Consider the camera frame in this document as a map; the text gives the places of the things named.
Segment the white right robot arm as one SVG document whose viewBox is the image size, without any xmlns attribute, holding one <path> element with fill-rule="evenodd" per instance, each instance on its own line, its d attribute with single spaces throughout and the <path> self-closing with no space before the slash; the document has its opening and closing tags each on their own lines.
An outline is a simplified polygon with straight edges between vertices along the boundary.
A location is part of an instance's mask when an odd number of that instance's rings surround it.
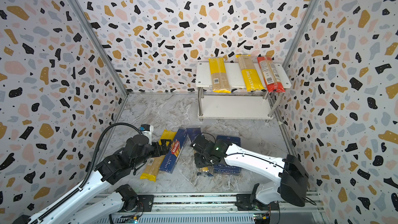
<svg viewBox="0 0 398 224">
<path fill-rule="evenodd" d="M 285 201 L 304 207 L 306 204 L 309 174 L 297 157 L 285 158 L 265 156 L 246 150 L 227 140 L 207 140 L 196 136 L 191 147 L 195 151 L 197 168 L 211 167 L 224 161 L 226 165 L 239 167 L 262 175 L 270 180 L 267 184 L 256 184 L 252 198 L 263 204 Z"/>
</svg>

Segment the blue clear spaghetti bag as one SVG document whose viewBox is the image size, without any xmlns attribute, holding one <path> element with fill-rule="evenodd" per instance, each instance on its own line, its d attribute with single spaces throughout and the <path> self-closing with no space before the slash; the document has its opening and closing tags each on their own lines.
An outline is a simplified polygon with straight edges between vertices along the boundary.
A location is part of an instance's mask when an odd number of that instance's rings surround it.
<svg viewBox="0 0 398 224">
<path fill-rule="evenodd" d="M 200 127 L 187 128 L 187 133 L 191 142 L 190 145 L 192 145 L 194 143 L 195 138 L 201 134 L 201 128 Z M 208 175 L 209 175 L 208 167 L 198 168 L 197 176 L 208 176 Z"/>
</svg>

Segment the yellow spaghetti package with barcode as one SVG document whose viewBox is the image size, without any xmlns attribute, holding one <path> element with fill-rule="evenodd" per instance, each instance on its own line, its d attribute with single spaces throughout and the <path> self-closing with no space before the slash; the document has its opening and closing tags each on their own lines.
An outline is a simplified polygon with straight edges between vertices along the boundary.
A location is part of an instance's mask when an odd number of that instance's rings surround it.
<svg viewBox="0 0 398 224">
<path fill-rule="evenodd" d="M 212 81 L 212 91 L 215 93 L 231 93 L 224 59 L 210 58 L 208 62 Z"/>
</svg>

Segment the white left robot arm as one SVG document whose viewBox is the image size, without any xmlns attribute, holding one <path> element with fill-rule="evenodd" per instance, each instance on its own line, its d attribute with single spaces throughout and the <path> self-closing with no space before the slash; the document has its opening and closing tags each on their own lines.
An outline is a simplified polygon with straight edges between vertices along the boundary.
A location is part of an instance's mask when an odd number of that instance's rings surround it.
<svg viewBox="0 0 398 224">
<path fill-rule="evenodd" d="M 16 224 L 86 224 L 119 210 L 142 209 L 138 195 L 128 185 L 118 187 L 103 201 L 90 207 L 85 205 L 98 194 L 115 185 L 124 177 L 135 174 L 151 158 L 169 152 L 171 140 L 151 143 L 148 136 L 138 134 L 126 141 L 123 148 L 105 157 L 94 169 L 88 171 L 85 179 L 61 199 L 42 211 L 32 215 L 22 215 Z"/>
</svg>

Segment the red spaghetti package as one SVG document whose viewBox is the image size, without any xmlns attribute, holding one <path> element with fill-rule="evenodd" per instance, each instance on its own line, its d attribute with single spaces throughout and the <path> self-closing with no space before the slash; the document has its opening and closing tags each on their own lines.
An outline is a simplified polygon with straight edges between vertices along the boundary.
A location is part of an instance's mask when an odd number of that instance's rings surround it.
<svg viewBox="0 0 398 224">
<path fill-rule="evenodd" d="M 258 64 L 263 74 L 264 82 L 269 93 L 285 93 L 276 65 L 271 57 L 257 57 Z"/>
</svg>

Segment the yellow Pastatime spaghetti package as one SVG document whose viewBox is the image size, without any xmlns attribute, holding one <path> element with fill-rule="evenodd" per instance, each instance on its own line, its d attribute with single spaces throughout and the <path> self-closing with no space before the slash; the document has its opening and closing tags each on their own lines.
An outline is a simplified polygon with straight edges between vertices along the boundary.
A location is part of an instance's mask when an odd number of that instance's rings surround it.
<svg viewBox="0 0 398 224">
<path fill-rule="evenodd" d="M 241 74 L 248 92 L 264 90 L 261 79 L 250 55 L 236 55 Z"/>
</svg>

